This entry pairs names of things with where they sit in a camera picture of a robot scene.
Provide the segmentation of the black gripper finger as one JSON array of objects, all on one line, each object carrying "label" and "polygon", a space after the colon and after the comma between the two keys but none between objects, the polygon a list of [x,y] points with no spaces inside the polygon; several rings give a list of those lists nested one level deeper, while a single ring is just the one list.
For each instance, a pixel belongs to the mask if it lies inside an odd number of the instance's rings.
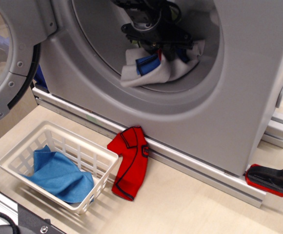
[{"label": "black gripper finger", "polygon": [[183,49],[173,44],[165,44],[162,46],[162,53],[168,61],[173,61],[179,58]]},{"label": "black gripper finger", "polygon": [[139,41],[139,45],[151,55],[157,53],[161,48],[161,44],[158,42]]}]

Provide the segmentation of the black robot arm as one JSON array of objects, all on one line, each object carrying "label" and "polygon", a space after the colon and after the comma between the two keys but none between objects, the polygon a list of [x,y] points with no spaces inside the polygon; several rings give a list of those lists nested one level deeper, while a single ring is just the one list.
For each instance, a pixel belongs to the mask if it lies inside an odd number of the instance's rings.
[{"label": "black robot arm", "polygon": [[121,31],[149,54],[161,51],[172,61],[177,51],[191,50],[191,34],[178,26],[182,13],[178,5],[168,0],[114,0],[131,22]]}]

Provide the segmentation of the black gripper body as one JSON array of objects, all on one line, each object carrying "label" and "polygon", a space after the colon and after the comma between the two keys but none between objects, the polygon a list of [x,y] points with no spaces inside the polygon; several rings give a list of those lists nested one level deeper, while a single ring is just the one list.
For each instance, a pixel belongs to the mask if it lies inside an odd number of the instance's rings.
[{"label": "black gripper body", "polygon": [[166,21],[160,21],[145,29],[137,29],[128,23],[121,27],[121,31],[131,41],[158,42],[161,47],[165,44],[173,44],[182,49],[193,47],[193,38],[189,32]]}]

